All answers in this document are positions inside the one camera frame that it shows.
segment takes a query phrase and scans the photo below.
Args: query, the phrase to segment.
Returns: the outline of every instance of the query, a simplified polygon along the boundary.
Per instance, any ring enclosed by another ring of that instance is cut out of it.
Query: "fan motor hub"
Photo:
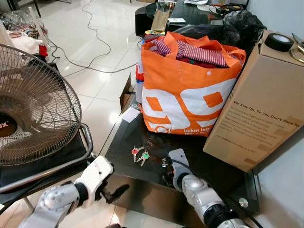
[[[0,137],[7,137],[17,130],[16,121],[9,115],[0,113]]]

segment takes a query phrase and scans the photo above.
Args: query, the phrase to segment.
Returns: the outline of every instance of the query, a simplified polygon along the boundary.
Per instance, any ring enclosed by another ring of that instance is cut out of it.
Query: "black table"
[[[193,4],[184,4],[185,0],[177,0],[170,18],[184,18],[185,23],[170,23],[167,22],[166,31],[175,31],[176,29],[187,25],[210,25],[214,20],[222,20],[217,14],[201,11]],[[156,4],[153,3],[146,7],[146,14],[153,19],[156,11]]]
[[[182,148],[190,167],[205,178],[222,195],[249,202],[249,212],[258,212],[256,180],[254,174],[243,171],[202,151],[205,137],[152,133],[146,128],[142,115],[130,124],[116,123],[101,154],[114,164],[108,189],[113,191],[128,183],[130,189],[114,204],[157,218],[192,228],[204,227],[182,192],[175,190],[163,179],[162,158],[168,152]],[[131,149],[145,146],[150,154],[144,166],[133,162]],[[236,205],[228,200],[232,208]]]

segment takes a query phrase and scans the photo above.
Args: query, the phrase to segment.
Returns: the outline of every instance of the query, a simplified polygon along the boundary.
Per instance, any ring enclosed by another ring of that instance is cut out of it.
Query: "key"
[[[134,146],[134,149],[131,150],[131,154],[133,154],[133,160],[134,160],[134,163],[136,162],[136,155],[138,154],[138,152],[140,150],[144,149],[144,147],[141,147],[141,148],[135,148]]]
[[[147,151],[145,151],[142,156],[137,160],[137,162],[141,161],[142,160],[142,163],[141,163],[141,166],[143,166],[144,162],[150,158],[149,154]]]

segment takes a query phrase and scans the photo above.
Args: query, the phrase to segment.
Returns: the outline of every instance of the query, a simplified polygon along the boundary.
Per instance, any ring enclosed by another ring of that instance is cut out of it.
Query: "orange shopping bag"
[[[152,132],[208,136],[237,80],[246,53],[210,41],[207,36],[197,40],[168,32],[162,38],[171,50],[165,57],[149,50],[155,46],[152,42],[142,46],[145,124]],[[221,51],[228,67],[209,69],[176,60],[177,40]]]

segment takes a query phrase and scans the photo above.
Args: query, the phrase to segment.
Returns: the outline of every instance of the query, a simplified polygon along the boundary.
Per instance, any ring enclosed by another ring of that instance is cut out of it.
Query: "fan guard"
[[[77,95],[58,71],[0,44],[0,166],[58,152],[75,136],[80,122]]]

